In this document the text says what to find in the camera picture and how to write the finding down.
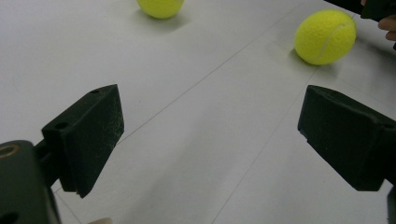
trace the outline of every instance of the yellow tennis ball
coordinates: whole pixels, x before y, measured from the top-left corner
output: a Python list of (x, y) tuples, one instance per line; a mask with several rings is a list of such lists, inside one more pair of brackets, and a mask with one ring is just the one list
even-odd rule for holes
[(144, 12), (157, 19), (175, 16), (181, 9), (184, 0), (137, 0)]
[(332, 63), (345, 56), (356, 39), (356, 23), (345, 12), (327, 9), (309, 16), (298, 28), (294, 47), (307, 63)]

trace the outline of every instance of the white surface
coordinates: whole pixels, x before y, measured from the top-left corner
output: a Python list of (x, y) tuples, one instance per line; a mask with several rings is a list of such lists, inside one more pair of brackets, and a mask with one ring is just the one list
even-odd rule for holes
[(168, 21), (132, 1), (0, 2), (0, 140), (40, 129), (117, 83), (125, 134), (93, 191), (57, 190), (64, 223), (388, 223), (297, 131), (315, 84), (396, 119), (396, 54), (374, 22), (337, 63), (303, 63), (293, 35), (314, 0), (186, 1)]

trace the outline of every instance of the human hand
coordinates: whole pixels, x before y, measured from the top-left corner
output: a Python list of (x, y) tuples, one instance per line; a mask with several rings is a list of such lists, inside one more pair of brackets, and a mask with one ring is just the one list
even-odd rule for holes
[[(366, 5), (367, 0), (361, 0), (361, 4)], [(388, 31), (385, 38), (396, 41), (396, 15), (388, 16), (378, 23), (378, 28)]]

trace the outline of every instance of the tennis ball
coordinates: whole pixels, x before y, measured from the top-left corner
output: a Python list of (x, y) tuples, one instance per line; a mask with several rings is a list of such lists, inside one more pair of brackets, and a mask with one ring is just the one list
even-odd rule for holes
[(312, 14), (297, 29), (294, 47), (307, 63), (332, 63), (345, 56), (356, 39), (356, 23), (345, 12), (327, 9)]
[(181, 9), (184, 0), (137, 0), (146, 14), (157, 18), (167, 19), (175, 16)]

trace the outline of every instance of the finger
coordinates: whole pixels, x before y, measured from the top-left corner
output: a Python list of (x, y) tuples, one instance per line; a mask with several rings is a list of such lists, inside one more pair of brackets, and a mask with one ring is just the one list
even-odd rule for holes
[(378, 28), (387, 31), (396, 31), (396, 15), (388, 16), (378, 23)]
[(387, 40), (396, 41), (396, 32), (394, 32), (394, 31), (388, 32), (387, 35), (385, 36), (385, 38), (386, 38)]

